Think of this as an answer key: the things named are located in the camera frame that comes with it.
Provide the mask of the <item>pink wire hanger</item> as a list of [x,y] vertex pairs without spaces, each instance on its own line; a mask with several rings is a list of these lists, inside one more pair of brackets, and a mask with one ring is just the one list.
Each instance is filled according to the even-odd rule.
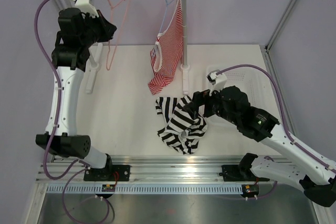
[[108,2],[108,5],[109,5],[109,8],[110,8],[110,23],[113,22],[113,16],[114,16],[115,10],[119,6],[121,6],[123,3],[127,4],[126,7],[125,7],[124,14],[123,14],[122,22],[120,24],[120,28],[117,29],[118,34],[117,34],[116,41],[113,45],[113,49],[111,48],[112,47],[111,40],[108,41],[108,52],[107,52],[107,56],[106,56],[106,70],[110,71],[111,68],[112,68],[112,64],[113,64],[116,52],[117,52],[118,45],[121,42],[121,37],[122,37],[122,34],[123,34],[125,22],[127,21],[127,16],[128,16],[128,11],[129,11],[129,8],[130,8],[131,0],[119,0],[115,5],[113,5],[111,0],[107,0],[107,2]]

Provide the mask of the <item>black white striped tank top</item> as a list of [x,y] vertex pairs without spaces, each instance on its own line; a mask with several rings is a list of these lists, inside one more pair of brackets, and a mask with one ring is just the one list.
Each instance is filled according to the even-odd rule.
[[198,150],[200,139],[207,131],[207,123],[201,116],[195,119],[184,110],[191,102],[187,95],[182,98],[159,97],[155,101],[158,115],[162,115],[165,127],[157,131],[158,137],[168,147],[183,155],[192,155]]

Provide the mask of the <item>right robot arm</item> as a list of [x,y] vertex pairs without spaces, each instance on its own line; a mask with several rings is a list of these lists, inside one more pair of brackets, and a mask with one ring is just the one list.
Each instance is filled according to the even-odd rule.
[[320,206],[331,207],[335,203],[335,162],[325,159],[323,164],[318,163],[307,153],[309,147],[286,133],[284,126],[269,112],[251,106],[247,94],[238,87],[195,92],[183,109],[194,119],[201,106],[205,118],[216,115],[228,121],[243,136],[272,148],[293,163],[284,165],[247,153],[238,167],[242,179],[276,180],[300,190]]

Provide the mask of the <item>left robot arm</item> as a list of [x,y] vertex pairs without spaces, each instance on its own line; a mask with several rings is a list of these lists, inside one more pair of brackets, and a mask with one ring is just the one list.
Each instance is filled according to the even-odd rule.
[[92,146],[89,136],[77,133],[77,104],[90,47],[112,39],[117,28],[99,10],[91,14],[74,7],[59,12],[58,24],[55,48],[48,58],[54,74],[50,117],[45,132],[36,135],[36,144],[45,155],[76,158],[107,181],[113,176],[110,158]]

